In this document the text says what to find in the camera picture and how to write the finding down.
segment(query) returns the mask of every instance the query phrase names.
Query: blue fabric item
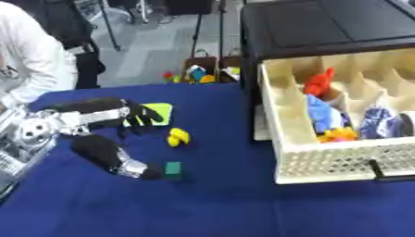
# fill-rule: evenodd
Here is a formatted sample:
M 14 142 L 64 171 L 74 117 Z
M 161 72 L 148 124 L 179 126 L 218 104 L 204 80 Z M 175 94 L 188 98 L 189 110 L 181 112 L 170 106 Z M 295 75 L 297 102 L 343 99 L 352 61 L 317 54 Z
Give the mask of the blue fabric item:
M 34 107 L 108 95 L 175 106 L 173 124 L 192 143 L 169 148 L 169 128 L 160 128 L 125 145 L 146 162 L 182 162 L 185 181 L 110 175 L 62 140 L 0 207 L 1 236 L 413 237 L 415 182 L 275 185 L 271 143 L 248 142 L 236 83 L 56 93 Z M 117 140 L 113 130 L 100 133 Z
M 202 80 L 203 77 L 206 76 L 206 72 L 202 69 L 196 69 L 193 73 L 192 73 L 193 79 L 195 79 L 196 81 L 200 81 Z
M 308 94 L 308 115 L 311 118 L 316 133 L 324 133 L 332 126 L 332 114 L 329 104 L 314 95 Z
M 358 128 L 362 139 L 382 139 L 401 136 L 401 120 L 388 109 L 377 105 L 369 108 Z

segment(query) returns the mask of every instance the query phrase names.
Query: drawer compartment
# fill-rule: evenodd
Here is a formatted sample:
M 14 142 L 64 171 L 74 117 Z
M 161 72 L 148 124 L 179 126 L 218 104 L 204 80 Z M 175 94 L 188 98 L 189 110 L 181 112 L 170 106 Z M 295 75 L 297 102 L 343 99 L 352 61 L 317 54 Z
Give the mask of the drawer compartment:
M 388 176 L 415 174 L 415 137 L 319 143 L 302 88 L 328 67 L 335 69 L 339 106 L 355 128 L 379 96 L 398 112 L 415 111 L 415 49 L 265 60 L 259 84 L 278 161 L 276 182 L 370 180 L 373 159 Z

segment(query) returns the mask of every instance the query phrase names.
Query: robotic hand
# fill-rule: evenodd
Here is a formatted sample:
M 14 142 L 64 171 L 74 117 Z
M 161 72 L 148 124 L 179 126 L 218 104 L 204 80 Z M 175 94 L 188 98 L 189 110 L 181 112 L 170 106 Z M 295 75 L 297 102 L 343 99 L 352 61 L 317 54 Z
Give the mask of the robotic hand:
M 0 193 L 47 156 L 60 134 L 74 140 L 72 151 L 108 172 L 159 179 L 161 175 L 156 169 L 130 158 L 115 142 L 91 134 L 96 129 L 114 127 L 122 138 L 125 119 L 131 130 L 139 134 L 137 117 L 145 126 L 151 125 L 151 119 L 163 119 L 152 109 L 115 97 L 49 106 L 36 113 L 25 106 L 8 109 L 0 115 Z

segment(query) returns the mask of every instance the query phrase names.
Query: yellow toy block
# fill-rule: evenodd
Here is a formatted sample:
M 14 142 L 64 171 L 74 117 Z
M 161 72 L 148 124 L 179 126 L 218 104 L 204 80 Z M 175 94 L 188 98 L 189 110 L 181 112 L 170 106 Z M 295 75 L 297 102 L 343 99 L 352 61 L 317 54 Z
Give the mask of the yellow toy block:
M 324 135 L 319 136 L 317 139 L 321 143 L 329 142 L 343 142 L 343 141 L 356 141 L 358 134 L 350 127 L 339 128 L 334 130 L 327 130 Z
M 180 143 L 189 144 L 191 141 L 190 134 L 187 131 L 173 128 L 170 130 L 168 143 L 171 147 L 177 147 Z

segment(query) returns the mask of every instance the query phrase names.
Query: red object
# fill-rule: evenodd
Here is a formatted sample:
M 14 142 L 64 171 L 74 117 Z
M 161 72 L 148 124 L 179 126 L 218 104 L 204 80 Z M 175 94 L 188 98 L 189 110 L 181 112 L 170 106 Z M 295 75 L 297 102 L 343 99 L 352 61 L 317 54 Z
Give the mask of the red object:
M 174 76 L 174 74 L 173 74 L 173 72 L 171 72 L 171 71 L 165 71 L 165 72 L 163 73 L 163 78 L 164 78 L 165 80 L 170 80 L 170 79 L 172 79 L 172 78 L 173 78 L 173 76 Z
M 330 89 L 330 83 L 334 76 L 334 68 L 327 68 L 323 74 L 318 74 L 306 81 L 304 85 L 304 94 L 312 94 L 320 97 Z

